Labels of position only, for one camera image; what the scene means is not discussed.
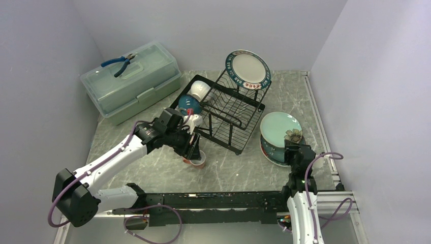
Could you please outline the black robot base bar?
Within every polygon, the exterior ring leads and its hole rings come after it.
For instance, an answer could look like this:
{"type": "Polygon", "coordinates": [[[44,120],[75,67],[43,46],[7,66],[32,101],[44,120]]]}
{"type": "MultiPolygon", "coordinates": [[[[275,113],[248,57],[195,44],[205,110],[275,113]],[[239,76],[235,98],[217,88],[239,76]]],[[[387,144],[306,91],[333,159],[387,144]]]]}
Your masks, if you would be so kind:
{"type": "Polygon", "coordinates": [[[148,193],[130,208],[115,215],[148,214],[151,227],[176,224],[245,223],[276,224],[289,214],[286,191],[148,193]]]}

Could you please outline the white ceramic bowl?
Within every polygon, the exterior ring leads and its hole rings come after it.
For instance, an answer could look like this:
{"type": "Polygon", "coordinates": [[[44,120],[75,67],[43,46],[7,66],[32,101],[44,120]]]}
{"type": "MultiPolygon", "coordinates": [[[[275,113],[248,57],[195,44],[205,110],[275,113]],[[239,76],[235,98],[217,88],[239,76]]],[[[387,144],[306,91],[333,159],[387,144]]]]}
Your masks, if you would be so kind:
{"type": "Polygon", "coordinates": [[[196,80],[192,83],[189,94],[198,102],[201,102],[209,91],[210,86],[207,83],[201,80],[196,80]]]}

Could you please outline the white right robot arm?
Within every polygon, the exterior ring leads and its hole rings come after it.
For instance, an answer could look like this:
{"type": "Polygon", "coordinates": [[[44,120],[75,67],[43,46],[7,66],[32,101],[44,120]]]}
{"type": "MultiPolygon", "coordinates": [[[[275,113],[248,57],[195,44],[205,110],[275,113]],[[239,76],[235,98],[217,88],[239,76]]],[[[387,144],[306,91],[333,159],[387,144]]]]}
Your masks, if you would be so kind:
{"type": "Polygon", "coordinates": [[[294,243],[324,243],[317,209],[317,184],[311,176],[316,153],[309,145],[285,140],[285,163],[291,167],[281,207],[289,211],[294,243]]]}

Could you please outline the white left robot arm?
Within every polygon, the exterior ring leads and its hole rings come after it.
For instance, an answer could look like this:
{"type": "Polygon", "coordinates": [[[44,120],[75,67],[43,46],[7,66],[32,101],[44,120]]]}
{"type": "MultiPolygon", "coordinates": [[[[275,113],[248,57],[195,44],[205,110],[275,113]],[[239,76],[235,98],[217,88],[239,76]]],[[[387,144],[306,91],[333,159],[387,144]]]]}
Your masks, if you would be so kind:
{"type": "Polygon", "coordinates": [[[54,228],[68,223],[80,227],[108,210],[142,212],[147,194],[137,184],[116,189],[103,189],[103,185],[126,166],[163,146],[192,164],[202,164],[205,154],[199,149],[200,134],[195,131],[202,122],[201,115],[183,115],[166,108],[152,121],[136,121],[125,139],[93,162],[74,171],[63,169],[55,177],[48,224],[54,228]]]}

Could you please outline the mint green flower plate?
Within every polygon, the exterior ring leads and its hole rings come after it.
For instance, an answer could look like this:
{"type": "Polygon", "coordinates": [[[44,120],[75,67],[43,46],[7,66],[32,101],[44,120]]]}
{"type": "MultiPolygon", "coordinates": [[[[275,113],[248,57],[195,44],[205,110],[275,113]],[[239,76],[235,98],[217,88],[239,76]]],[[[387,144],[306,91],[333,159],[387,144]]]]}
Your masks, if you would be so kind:
{"type": "Polygon", "coordinates": [[[276,147],[284,147],[285,140],[299,143],[303,138],[300,122],[292,115],[275,111],[263,117],[260,124],[263,138],[276,147]]]}

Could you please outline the dark blue tan bowl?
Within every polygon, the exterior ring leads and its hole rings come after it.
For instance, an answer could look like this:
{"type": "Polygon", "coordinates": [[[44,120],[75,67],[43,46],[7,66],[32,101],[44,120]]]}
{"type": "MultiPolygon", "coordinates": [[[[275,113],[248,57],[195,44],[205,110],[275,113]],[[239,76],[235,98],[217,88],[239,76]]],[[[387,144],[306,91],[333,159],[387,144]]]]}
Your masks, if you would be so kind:
{"type": "Polygon", "coordinates": [[[183,115],[188,114],[188,109],[192,109],[193,114],[200,114],[202,112],[199,101],[188,94],[180,97],[178,101],[178,109],[183,115]]]}

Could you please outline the small pink mug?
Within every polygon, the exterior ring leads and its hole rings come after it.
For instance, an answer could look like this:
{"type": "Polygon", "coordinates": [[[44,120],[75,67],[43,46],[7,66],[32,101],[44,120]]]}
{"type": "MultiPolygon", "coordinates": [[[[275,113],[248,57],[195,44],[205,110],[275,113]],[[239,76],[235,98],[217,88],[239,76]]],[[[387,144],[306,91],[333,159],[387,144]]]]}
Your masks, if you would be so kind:
{"type": "Polygon", "coordinates": [[[186,164],[192,165],[195,168],[202,169],[205,166],[206,154],[199,150],[200,159],[197,160],[188,160],[186,158],[182,158],[182,161],[186,164]]]}

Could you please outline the black wire dish rack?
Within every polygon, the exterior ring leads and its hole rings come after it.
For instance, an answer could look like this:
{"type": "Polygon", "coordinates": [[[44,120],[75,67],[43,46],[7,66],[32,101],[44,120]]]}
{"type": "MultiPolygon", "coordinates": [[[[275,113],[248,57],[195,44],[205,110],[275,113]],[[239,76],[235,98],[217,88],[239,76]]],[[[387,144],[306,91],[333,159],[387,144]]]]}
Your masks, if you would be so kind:
{"type": "Polygon", "coordinates": [[[265,105],[262,103],[271,82],[263,89],[246,89],[236,84],[221,71],[216,80],[195,75],[171,104],[179,108],[180,97],[191,94],[192,83],[202,81],[209,85],[209,94],[200,102],[203,123],[196,129],[204,138],[240,155],[254,128],[256,127],[265,105]]]}

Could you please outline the green rimmed white plate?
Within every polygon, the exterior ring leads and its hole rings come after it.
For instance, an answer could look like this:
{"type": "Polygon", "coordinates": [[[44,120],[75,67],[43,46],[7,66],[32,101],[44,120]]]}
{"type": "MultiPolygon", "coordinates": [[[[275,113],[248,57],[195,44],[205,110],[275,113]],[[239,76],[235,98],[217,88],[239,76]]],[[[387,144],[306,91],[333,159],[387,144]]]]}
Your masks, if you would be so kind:
{"type": "Polygon", "coordinates": [[[225,70],[230,79],[242,88],[262,90],[271,84],[267,63],[248,50],[235,50],[225,59],[225,70]]]}

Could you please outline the dark blue speckled plate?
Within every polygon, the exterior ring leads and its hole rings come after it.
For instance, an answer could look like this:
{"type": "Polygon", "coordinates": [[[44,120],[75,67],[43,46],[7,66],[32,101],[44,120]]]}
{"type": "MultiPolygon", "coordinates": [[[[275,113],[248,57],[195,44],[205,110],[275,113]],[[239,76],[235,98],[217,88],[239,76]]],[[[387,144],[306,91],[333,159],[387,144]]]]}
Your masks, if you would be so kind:
{"type": "Polygon", "coordinates": [[[260,146],[261,148],[264,148],[264,150],[275,160],[280,161],[282,163],[285,162],[285,148],[284,147],[277,147],[271,143],[269,143],[267,140],[264,139],[264,137],[260,136],[260,146]]]}

